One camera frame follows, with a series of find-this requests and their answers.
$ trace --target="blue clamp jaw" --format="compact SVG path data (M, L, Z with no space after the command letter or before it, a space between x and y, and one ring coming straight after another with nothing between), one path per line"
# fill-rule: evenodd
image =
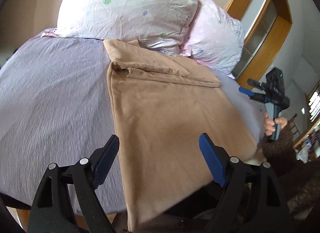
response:
M206 133L199 137L199 148L214 181L220 184L220 187L226 187L228 184L226 167L230 157L225 149L215 146Z
M252 92L251 90L244 88L244 87L239 87L239 91L243 94L246 94L248 96L254 96L254 92Z

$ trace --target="pink pillow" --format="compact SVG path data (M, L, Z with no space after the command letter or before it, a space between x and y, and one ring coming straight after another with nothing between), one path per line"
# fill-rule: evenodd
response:
M198 9L188 34L180 46L180 55L232 76L241 59L244 32L239 20L212 0L198 0Z

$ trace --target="finger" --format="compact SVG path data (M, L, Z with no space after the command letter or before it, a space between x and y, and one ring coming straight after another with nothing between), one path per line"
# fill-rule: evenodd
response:
M275 122L272 121L272 120L270 120L270 119L266 119L265 124L266 124L266 125L274 126L274 125L275 125Z
M271 125L266 125L265 129L266 129L266 131L269 131L269 132L272 132L272 133L276 130L276 128L274 126L271 126Z
M265 134L266 134L266 136L270 136L270 135L272 135L272 132L266 131Z
M284 128L288 124L288 120L285 117L278 117L275 119L275 123L280 125L280 129Z

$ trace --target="beige fleece blanket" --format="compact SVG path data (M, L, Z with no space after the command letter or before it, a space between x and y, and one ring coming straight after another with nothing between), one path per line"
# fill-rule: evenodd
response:
M212 176L199 150L207 133L230 156L246 161L256 143L205 66L119 40L105 40L107 81L131 232Z

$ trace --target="black clamp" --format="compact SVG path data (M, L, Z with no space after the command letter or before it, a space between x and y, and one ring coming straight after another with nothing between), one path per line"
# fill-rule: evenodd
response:
M213 176L225 188L217 213L205 233L292 233L289 209L279 180L268 162L260 166L244 164L215 146L207 134L199 138L199 147ZM244 224L232 227L246 183L251 183Z
M68 184L74 184L90 232L115 233L94 191L104 183L118 151L119 138L112 135L90 158L82 158L75 165L65 167L50 164L32 204L28 232L88 232L76 224L68 192Z

